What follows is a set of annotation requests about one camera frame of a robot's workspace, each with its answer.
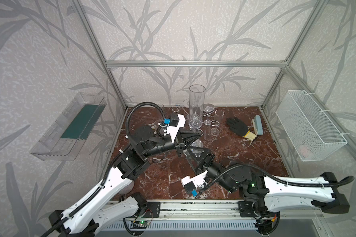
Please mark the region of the aluminium frame crossbar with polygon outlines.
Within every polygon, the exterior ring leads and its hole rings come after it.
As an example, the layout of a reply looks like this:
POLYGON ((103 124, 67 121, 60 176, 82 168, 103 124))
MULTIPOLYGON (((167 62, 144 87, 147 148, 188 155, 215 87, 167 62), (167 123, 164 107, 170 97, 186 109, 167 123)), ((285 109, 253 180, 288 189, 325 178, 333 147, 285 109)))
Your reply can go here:
POLYGON ((107 61, 108 68, 119 67, 257 67, 283 68, 284 61, 107 61))

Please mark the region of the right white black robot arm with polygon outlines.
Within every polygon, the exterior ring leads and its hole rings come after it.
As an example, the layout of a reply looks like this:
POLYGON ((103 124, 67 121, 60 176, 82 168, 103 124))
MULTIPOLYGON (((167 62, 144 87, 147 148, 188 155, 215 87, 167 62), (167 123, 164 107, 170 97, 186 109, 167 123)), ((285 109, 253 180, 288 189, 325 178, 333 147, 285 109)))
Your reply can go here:
POLYGON ((329 214, 345 214, 350 204, 338 188, 354 181, 353 176, 337 180, 332 172, 313 178, 274 176, 253 164, 233 162, 225 167, 215 162, 207 148, 189 147, 186 156, 196 176, 182 179, 188 194, 196 197, 215 184, 229 193, 239 192, 258 216, 286 209, 315 208, 329 214))

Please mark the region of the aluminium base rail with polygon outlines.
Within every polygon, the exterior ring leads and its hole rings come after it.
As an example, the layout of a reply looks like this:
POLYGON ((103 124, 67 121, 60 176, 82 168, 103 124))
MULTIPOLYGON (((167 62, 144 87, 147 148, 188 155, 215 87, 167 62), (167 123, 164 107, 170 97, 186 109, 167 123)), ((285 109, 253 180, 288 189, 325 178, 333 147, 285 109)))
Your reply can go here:
POLYGON ((146 231, 255 230, 258 218, 246 213, 239 200, 172 199, 159 200, 159 209, 138 219, 146 231))

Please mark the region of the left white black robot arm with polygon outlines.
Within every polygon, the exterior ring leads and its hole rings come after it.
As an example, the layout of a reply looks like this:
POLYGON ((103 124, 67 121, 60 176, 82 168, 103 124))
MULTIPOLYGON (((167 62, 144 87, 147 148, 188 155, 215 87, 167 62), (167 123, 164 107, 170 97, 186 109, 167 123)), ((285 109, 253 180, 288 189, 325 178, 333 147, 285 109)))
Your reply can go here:
POLYGON ((70 208, 54 211, 49 216, 52 227, 43 236, 57 231, 61 237, 94 237, 110 224, 143 209, 147 201, 140 194, 112 207, 106 204, 148 169, 150 157, 172 150, 180 156, 202 136, 181 127, 167 126, 165 130, 164 136, 159 136, 145 125, 128 135, 128 146, 110 163, 103 179, 70 208))

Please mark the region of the green mat in tray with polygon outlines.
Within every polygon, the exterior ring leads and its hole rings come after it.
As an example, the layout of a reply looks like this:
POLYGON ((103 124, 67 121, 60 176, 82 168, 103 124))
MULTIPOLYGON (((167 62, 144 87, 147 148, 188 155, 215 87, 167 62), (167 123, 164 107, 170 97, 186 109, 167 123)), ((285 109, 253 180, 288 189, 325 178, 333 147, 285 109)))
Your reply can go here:
POLYGON ((87 140, 104 109, 105 105, 86 104, 63 132, 61 138, 87 140))

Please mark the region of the black glove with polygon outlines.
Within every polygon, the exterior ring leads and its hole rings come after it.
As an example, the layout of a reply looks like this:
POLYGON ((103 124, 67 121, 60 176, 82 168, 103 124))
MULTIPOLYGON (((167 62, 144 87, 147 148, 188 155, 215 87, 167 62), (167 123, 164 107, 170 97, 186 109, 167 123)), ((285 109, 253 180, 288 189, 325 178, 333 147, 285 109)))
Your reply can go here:
POLYGON ((254 141, 257 137, 257 135, 251 132, 248 126, 237 117, 227 118, 226 124, 228 125, 229 129, 238 136, 247 138, 250 141, 254 141))

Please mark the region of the clear plastic wall tray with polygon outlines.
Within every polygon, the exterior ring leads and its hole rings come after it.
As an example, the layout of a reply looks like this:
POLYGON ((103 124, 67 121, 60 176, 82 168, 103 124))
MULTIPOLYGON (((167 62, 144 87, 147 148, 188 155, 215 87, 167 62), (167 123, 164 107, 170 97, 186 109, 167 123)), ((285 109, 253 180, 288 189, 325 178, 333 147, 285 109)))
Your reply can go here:
POLYGON ((102 95, 77 93, 30 154, 42 161, 74 161, 106 106, 102 95))

